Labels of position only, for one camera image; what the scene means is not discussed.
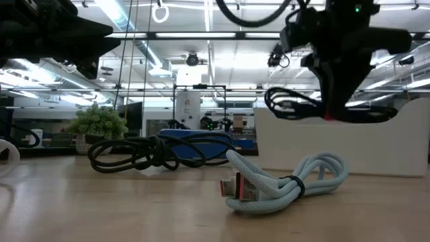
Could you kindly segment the black metal frame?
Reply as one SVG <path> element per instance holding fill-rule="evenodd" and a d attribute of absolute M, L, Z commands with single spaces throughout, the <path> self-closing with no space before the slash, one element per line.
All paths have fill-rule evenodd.
<path fill-rule="evenodd" d="M 172 119 L 192 129 L 200 129 L 201 120 L 201 94 L 203 92 L 224 92 L 224 117 L 226 117 L 226 86 L 225 85 L 174 85 L 173 86 L 173 113 Z"/>

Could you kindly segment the white column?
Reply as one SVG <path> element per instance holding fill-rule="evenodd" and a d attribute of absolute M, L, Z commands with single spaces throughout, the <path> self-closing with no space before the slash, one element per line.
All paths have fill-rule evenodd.
<path fill-rule="evenodd" d="M 201 93 L 181 91 L 175 98 L 175 119 L 186 127 L 197 130 L 201 120 Z"/>

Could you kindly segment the green potted plant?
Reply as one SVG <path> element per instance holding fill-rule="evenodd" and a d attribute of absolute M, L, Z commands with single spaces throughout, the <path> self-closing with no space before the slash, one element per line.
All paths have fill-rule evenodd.
<path fill-rule="evenodd" d="M 107 139 L 123 139 L 128 132 L 127 121 L 120 117 L 117 110 L 110 107 L 93 104 L 86 110 L 76 111 L 75 115 L 70 126 L 66 128 L 67 132 L 103 136 Z"/>

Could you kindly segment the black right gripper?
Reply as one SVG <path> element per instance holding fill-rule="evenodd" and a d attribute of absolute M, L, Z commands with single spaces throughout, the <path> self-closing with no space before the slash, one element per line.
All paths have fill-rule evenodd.
<path fill-rule="evenodd" d="M 379 10 L 378 6 L 327 6 L 320 11 L 322 30 L 309 42 L 313 53 L 303 58 L 302 64 L 319 81 L 323 118 L 371 120 L 366 111 L 350 110 L 345 104 L 371 71 L 372 53 L 386 50 L 400 54 L 411 47 L 407 30 L 370 26 L 370 17 Z"/>

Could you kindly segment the white patterned plant pot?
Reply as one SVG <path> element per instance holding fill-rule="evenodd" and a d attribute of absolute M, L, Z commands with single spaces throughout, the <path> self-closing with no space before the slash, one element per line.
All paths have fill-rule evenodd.
<path fill-rule="evenodd" d="M 88 150 L 92 147 L 92 144 L 87 143 L 85 134 L 78 134 L 76 137 L 75 148 L 78 154 L 87 155 Z M 111 147 L 100 153 L 100 155 L 107 155 L 112 151 Z"/>

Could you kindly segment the cardboard box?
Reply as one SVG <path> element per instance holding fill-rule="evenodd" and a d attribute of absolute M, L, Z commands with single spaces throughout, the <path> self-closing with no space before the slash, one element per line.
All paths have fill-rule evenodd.
<path fill-rule="evenodd" d="M 247 125 L 247 117 L 234 116 L 232 121 L 232 127 L 234 132 L 242 132 Z"/>

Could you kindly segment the white canister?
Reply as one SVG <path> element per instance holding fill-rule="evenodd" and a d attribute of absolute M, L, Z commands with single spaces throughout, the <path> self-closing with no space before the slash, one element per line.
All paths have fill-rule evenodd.
<path fill-rule="evenodd" d="M 31 129 L 29 146 L 31 148 L 42 147 L 43 130 L 42 129 Z"/>

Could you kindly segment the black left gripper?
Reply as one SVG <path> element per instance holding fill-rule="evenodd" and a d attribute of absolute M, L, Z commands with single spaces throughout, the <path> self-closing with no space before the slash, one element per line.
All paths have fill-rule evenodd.
<path fill-rule="evenodd" d="M 99 58 L 121 44 L 118 38 L 104 37 L 113 31 L 79 17 L 71 0 L 0 0 L 0 65 L 14 58 L 32 63 L 53 58 L 96 79 Z"/>

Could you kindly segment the blue box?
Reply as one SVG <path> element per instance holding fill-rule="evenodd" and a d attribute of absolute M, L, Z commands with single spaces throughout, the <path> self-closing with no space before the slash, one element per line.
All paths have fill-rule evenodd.
<path fill-rule="evenodd" d="M 191 134 L 199 133 L 210 133 L 208 130 L 180 130 L 180 129 L 162 129 L 157 134 L 174 136 L 176 138 L 181 138 Z M 204 136 L 204 138 L 212 138 L 217 140 L 222 140 L 224 142 L 232 144 L 233 135 L 230 132 L 224 131 L 214 131 L 214 133 L 226 134 L 228 138 L 222 136 Z M 213 143 L 213 142 L 203 142 L 196 143 L 195 146 L 203 152 L 206 158 L 213 157 L 227 148 L 225 145 Z M 178 147 L 173 147 L 173 151 L 179 158 L 183 159 L 195 159 L 200 158 L 200 156 L 192 149 L 185 145 L 179 145 Z"/>

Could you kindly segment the black monitor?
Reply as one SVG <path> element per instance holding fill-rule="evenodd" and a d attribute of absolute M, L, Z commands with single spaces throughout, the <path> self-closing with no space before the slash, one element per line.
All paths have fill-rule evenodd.
<path fill-rule="evenodd" d="M 126 120 L 128 132 L 125 136 L 140 136 L 142 130 L 142 102 L 118 106 L 121 118 Z"/>

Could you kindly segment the white plastic tray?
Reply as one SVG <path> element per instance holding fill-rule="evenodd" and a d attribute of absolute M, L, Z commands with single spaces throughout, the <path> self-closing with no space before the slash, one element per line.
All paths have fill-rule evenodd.
<path fill-rule="evenodd" d="M 293 170 L 308 155 L 330 152 L 349 164 L 350 173 L 424 177 L 430 141 L 430 99 L 405 104 L 391 120 L 349 124 L 320 118 L 282 120 L 256 108 L 259 165 Z"/>

